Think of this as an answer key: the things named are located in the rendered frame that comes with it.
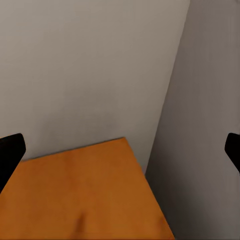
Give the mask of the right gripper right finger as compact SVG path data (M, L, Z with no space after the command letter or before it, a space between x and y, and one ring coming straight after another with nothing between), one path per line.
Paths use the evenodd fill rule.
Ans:
M240 134L229 133L224 150L240 172Z

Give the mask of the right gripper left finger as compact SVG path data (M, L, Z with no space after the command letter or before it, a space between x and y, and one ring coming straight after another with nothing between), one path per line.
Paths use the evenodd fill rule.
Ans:
M22 133L0 138L0 193L26 152Z

